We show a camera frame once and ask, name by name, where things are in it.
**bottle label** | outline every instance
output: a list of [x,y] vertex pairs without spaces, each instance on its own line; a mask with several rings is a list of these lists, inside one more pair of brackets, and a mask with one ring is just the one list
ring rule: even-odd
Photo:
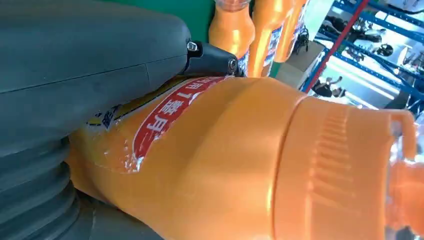
[[271,32],[271,38],[269,40],[269,45],[268,45],[268,54],[266,55],[265,61],[263,62],[264,67],[272,63],[274,60],[274,56],[276,55],[276,51],[277,51],[278,43],[280,41],[282,30],[283,30],[283,25],[281,25],[279,28]]
[[238,60],[238,66],[243,70],[244,75],[248,74],[249,50]]
[[305,7],[306,4],[304,4],[302,6],[302,10],[300,11],[300,15],[299,15],[299,19],[297,20],[297,25],[296,28],[294,29],[294,38],[297,39],[298,38],[298,34],[300,33],[301,29],[304,27],[305,23],[304,23],[304,16],[305,16]]
[[162,100],[144,119],[135,134],[132,149],[137,168],[132,171],[140,170],[140,164],[152,143],[162,137],[199,95],[225,79],[227,79],[225,76],[195,78],[178,87]]

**shelf beam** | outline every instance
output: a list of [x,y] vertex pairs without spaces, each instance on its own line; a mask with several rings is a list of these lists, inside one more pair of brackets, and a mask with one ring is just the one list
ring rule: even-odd
[[[338,1],[335,1],[333,3],[333,7],[336,7],[338,9],[341,9],[341,10],[347,12],[347,13],[350,13],[350,14],[353,14],[353,10],[354,10],[351,7],[349,7],[349,6],[345,5],[345,4],[342,4],[342,3],[338,2]],[[412,40],[415,40],[415,41],[417,41],[419,43],[423,43],[424,44],[424,34],[423,33],[406,30],[406,29],[404,29],[402,27],[399,27],[399,26],[396,26],[394,24],[391,24],[391,23],[385,21],[384,19],[377,18],[376,16],[371,15],[371,14],[366,13],[366,12],[361,12],[359,14],[359,17],[362,18],[362,19],[364,19],[364,20],[366,20],[366,21],[370,21],[372,23],[375,23],[377,25],[380,25],[380,26],[382,26],[385,29],[388,29],[388,30],[391,30],[393,32],[399,33],[399,34],[401,34],[401,35],[403,35],[403,36],[405,36],[405,37],[407,37],[409,39],[412,39]]]

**orange bottle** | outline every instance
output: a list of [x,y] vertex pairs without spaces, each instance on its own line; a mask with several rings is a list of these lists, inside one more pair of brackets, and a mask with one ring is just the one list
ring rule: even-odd
[[249,46],[255,26],[249,15],[250,0],[215,0],[215,16],[209,27],[209,43],[234,54],[238,65],[248,73]]
[[391,125],[413,158],[409,112],[326,102],[271,78],[169,84],[72,134],[76,188],[166,240],[384,239]]
[[255,38],[250,46],[248,76],[268,76],[292,0],[258,0],[253,9]]
[[300,30],[304,26],[305,10],[308,3],[309,0],[295,0],[294,11],[285,21],[274,62],[284,63],[292,54]]

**metal screw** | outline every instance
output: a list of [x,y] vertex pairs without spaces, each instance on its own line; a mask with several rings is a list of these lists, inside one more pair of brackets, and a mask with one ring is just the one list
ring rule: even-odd
[[187,43],[187,50],[189,50],[190,52],[196,52],[198,50],[198,45],[192,41],[189,41]]
[[231,69],[232,71],[235,71],[237,69],[237,60],[235,60],[234,58],[231,58],[228,61],[228,66],[229,66],[229,69]]

